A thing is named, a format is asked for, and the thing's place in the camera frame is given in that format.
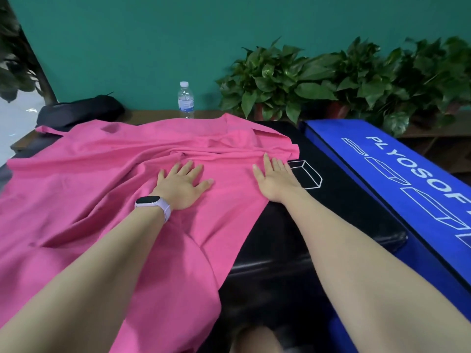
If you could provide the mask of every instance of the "pink towel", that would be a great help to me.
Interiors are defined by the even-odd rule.
[[[140,126],[93,120],[63,135],[30,159],[8,161],[0,325],[149,195],[161,168],[192,159],[204,165],[198,180],[215,183],[164,225],[111,352],[196,350],[220,313],[218,289],[268,202],[252,164],[262,166],[265,152],[297,159],[297,145],[229,114]]]

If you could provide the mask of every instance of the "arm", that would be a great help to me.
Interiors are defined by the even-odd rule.
[[[172,209],[191,206],[212,180],[193,187],[201,165],[160,171],[151,195]],[[34,296],[1,330],[5,353],[108,352],[126,316],[139,273],[164,222],[159,207],[134,209]]]
[[[471,324],[439,291],[312,198],[289,165],[264,161],[265,176],[254,165],[260,190],[288,209],[360,352],[469,352]]]

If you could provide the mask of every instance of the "forearm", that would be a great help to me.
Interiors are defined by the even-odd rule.
[[[421,276],[307,192],[297,191],[285,205],[358,350],[468,349],[469,322]]]
[[[163,222],[159,207],[134,210],[0,330],[1,350],[108,352]]]

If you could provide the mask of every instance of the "black bag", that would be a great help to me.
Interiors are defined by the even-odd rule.
[[[124,107],[109,95],[74,102],[45,105],[38,114],[37,126],[46,125],[58,131],[69,131],[90,120],[116,121]]]

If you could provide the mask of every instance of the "watch face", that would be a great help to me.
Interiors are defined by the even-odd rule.
[[[147,196],[141,197],[136,201],[136,204],[147,204],[147,203],[154,203],[160,199],[159,196]]]

